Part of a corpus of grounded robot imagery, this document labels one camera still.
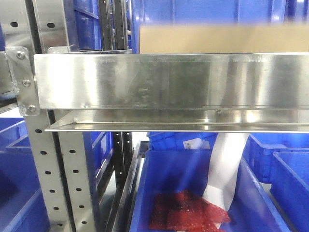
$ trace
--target warehouse shelving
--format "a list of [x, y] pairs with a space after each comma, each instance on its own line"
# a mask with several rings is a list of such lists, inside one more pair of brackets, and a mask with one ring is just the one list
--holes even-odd
[[[129, 228], [148, 148], [141, 142], [133, 152], [131, 131], [309, 131], [308, 53], [130, 54], [126, 1], [113, 2], [115, 47], [109, 1], [99, 8], [104, 50], [119, 51], [80, 52], [73, 1], [0, 2], [6, 38], [0, 71], [18, 90], [51, 231], [102, 231], [102, 210], [110, 212], [106, 232]], [[227, 66], [232, 80], [217, 72]], [[249, 68], [256, 72], [244, 76]], [[193, 84], [177, 85], [186, 78]], [[184, 94], [199, 101], [192, 105]], [[113, 134], [113, 157], [97, 179], [86, 131]], [[116, 194], [111, 208], [102, 209], [113, 171]]]

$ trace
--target metal bracket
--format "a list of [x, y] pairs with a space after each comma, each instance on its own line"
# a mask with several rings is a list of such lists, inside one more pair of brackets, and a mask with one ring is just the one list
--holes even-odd
[[100, 9], [101, 36], [104, 50], [113, 50], [111, 9], [109, 0], [98, 1]]
[[6, 57], [16, 92], [20, 115], [37, 116], [40, 105], [31, 69], [29, 52], [25, 47], [6, 47]]
[[113, 132], [113, 161], [118, 186], [122, 186], [128, 174], [133, 157], [130, 132]]
[[113, 1], [116, 49], [127, 49], [126, 1]]

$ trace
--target cardboard box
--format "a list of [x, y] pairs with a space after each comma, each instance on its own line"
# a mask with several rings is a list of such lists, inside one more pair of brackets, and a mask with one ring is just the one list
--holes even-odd
[[140, 29], [140, 53], [308, 51], [307, 25], [163, 25]]

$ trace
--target hole in metal post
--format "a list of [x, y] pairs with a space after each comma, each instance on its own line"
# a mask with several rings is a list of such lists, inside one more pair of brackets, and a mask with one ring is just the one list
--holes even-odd
[[11, 22], [11, 27], [12, 28], [17, 28], [18, 27], [18, 23], [17, 22]]
[[47, 26], [48, 26], [49, 28], [55, 28], [55, 24], [54, 24], [54, 23], [48, 23]]

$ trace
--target reflective metal surface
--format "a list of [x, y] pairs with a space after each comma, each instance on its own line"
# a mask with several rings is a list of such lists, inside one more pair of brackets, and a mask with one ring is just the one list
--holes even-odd
[[26, 116], [25, 122], [51, 231], [75, 232], [65, 173], [63, 164], [60, 164], [61, 150], [54, 133], [44, 132], [44, 128], [50, 125], [48, 113], [41, 110], [38, 116]]
[[14, 90], [5, 53], [0, 52], [0, 95]]
[[31, 0], [1, 0], [0, 23], [6, 46], [28, 49], [30, 63], [33, 55], [41, 52]]
[[308, 110], [74, 110], [46, 131], [307, 132]]
[[101, 50], [94, 50], [94, 51], [89, 51], [89, 50], [84, 50], [81, 52], [75, 52], [75, 54], [132, 54], [132, 50], [111, 50], [111, 51], [101, 51]]
[[73, 0], [33, 0], [42, 52], [50, 47], [66, 46], [78, 51]]
[[36, 55], [43, 109], [309, 109], [309, 53]]
[[36, 116], [40, 106], [30, 64], [30, 54], [24, 47], [6, 47], [20, 115]]
[[[56, 119], [62, 114], [55, 111]], [[98, 232], [100, 213], [91, 134], [60, 132], [58, 136], [76, 231]]]

